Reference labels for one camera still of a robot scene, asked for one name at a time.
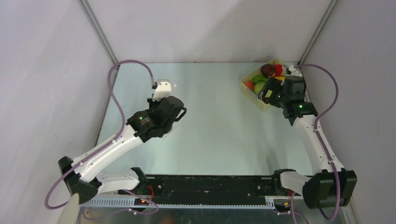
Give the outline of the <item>green toy cabbage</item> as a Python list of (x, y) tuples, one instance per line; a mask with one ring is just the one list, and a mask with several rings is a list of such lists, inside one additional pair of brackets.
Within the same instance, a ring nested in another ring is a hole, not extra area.
[(255, 95), (259, 95), (259, 92), (263, 89), (266, 82), (259, 82), (255, 84), (254, 93)]

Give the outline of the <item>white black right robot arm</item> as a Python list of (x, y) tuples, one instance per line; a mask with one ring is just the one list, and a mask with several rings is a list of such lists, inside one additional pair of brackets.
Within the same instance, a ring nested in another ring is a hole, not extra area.
[(284, 117), (297, 131), (313, 174), (307, 177), (293, 169), (277, 170), (273, 174), (272, 190), (277, 195), (291, 190), (301, 195), (310, 209), (347, 206), (357, 183), (356, 173), (346, 170), (332, 151), (320, 127), (314, 104), (305, 100), (305, 91), (303, 77), (287, 76), (284, 80), (269, 77), (258, 93), (264, 103), (281, 108)]

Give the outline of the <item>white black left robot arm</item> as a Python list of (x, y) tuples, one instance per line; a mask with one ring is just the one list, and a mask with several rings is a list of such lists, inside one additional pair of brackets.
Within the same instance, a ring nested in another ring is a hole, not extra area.
[(71, 195), (79, 195), (79, 203), (90, 201), (96, 195), (116, 190), (132, 190), (143, 194), (148, 188), (145, 174), (140, 168), (131, 168), (121, 174), (105, 174), (103, 169), (129, 150), (151, 138), (162, 138), (187, 112), (184, 103), (168, 96), (160, 101), (148, 99), (149, 107), (135, 112), (123, 129), (87, 153), (76, 157), (63, 157), (58, 161), (64, 183)]

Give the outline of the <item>clear zip top bag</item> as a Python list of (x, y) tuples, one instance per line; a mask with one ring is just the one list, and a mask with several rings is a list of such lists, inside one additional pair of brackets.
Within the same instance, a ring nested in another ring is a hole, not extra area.
[(165, 139), (165, 138), (167, 138), (170, 134), (172, 134), (172, 133), (178, 128), (178, 126), (179, 126), (179, 121), (173, 122), (173, 124), (172, 124), (172, 126), (170, 127), (170, 129), (168, 130), (168, 132), (165, 133), (165, 134), (162, 136), (162, 139)]

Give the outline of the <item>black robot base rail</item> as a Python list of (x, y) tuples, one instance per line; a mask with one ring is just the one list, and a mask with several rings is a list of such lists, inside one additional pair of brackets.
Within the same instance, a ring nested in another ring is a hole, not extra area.
[(266, 197), (287, 196), (271, 176), (148, 175), (131, 190), (158, 205), (265, 205)]

